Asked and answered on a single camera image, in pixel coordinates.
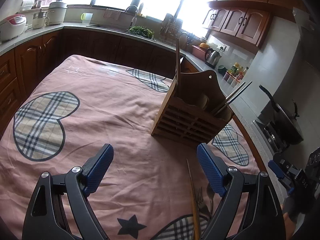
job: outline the kitchen counter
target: kitchen counter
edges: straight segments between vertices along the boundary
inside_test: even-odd
[[[37,30],[27,30],[25,33],[21,34],[20,36],[10,40],[3,42],[0,45],[0,56],[3,55],[4,53],[8,52],[9,50],[13,49],[14,47],[29,41],[31,39],[34,39],[38,36],[44,35],[46,33],[50,33],[53,31],[57,31],[63,28],[67,29],[81,29],[81,30],[91,30],[95,32],[102,32],[102,33],[110,33],[113,35],[118,35],[130,39],[134,39],[137,41],[142,41],[148,44],[151,44],[153,46],[160,47],[162,49],[166,49],[172,52],[175,52],[175,46],[168,45],[164,42],[161,42],[159,40],[152,41],[148,40],[145,38],[140,38],[135,35],[131,35],[128,33],[120,32],[120,31],[115,31],[115,30],[109,30],[109,29],[102,29],[102,28],[96,28],[96,27],[90,27],[90,26],[85,26],[80,23],[63,23],[61,25],[53,25],[53,26],[48,26],[44,27],[41,29]],[[204,61],[200,60],[199,58],[195,57],[189,52],[180,50],[180,55],[182,57],[185,57],[186,60],[188,60],[197,70],[199,71],[206,71],[206,70],[212,70],[209,66],[207,66]],[[217,74],[217,79],[218,83],[220,85],[220,88],[222,92],[227,96],[233,91],[233,87],[231,87],[226,81],[224,81],[222,78],[223,76],[219,74],[216,70],[214,70]],[[255,125],[252,123],[254,119],[257,118],[257,116],[254,114],[254,112],[250,109],[250,107],[246,104],[246,102],[242,99],[241,96],[239,96],[236,100],[234,100],[230,104],[231,109],[235,113],[235,115],[238,117],[246,131],[248,132],[251,140],[253,141],[255,147],[257,148],[258,152],[260,153],[260,156],[263,160],[263,163],[265,164],[268,174],[270,175],[270,179],[273,182],[273,185],[275,187],[276,193],[278,195],[280,203],[283,202],[284,197],[286,196],[285,189],[280,185],[278,182],[276,176],[274,173],[268,168],[268,161],[272,159],[272,154],[271,151],[269,150],[267,144],[265,143],[264,139],[260,135],[259,131],[255,127]]]

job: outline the gas stove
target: gas stove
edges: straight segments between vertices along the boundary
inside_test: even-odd
[[[277,132],[278,129],[274,122],[271,121],[264,124],[257,119],[253,120],[253,123],[267,143],[272,155],[275,153],[282,153],[289,147],[289,144],[279,136],[279,133]]]

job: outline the black star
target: black star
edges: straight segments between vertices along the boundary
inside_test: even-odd
[[[130,235],[135,239],[138,239],[139,230],[147,227],[138,223],[136,215],[133,215],[129,220],[118,218],[118,221],[122,226],[118,235]]]

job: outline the rice cooker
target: rice cooker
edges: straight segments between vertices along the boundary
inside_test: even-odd
[[[67,11],[67,4],[65,2],[52,2],[49,5],[47,17],[49,18],[48,25],[61,24]]]
[[[11,40],[23,33],[27,18],[23,14],[8,16],[0,22],[0,41]]]

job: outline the kitchen sink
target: kitchen sink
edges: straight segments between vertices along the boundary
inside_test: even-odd
[[[132,36],[135,36],[135,37],[139,37],[140,39],[156,42],[156,40],[154,40],[154,39],[147,39],[147,38],[144,38],[144,37],[139,36],[139,35],[134,35],[134,34],[128,33],[128,30],[112,28],[112,27],[105,26],[105,25],[100,25],[100,24],[90,25],[90,26],[87,26],[87,27],[111,30],[111,31],[120,32],[120,33],[126,33],[127,35],[132,35]]]

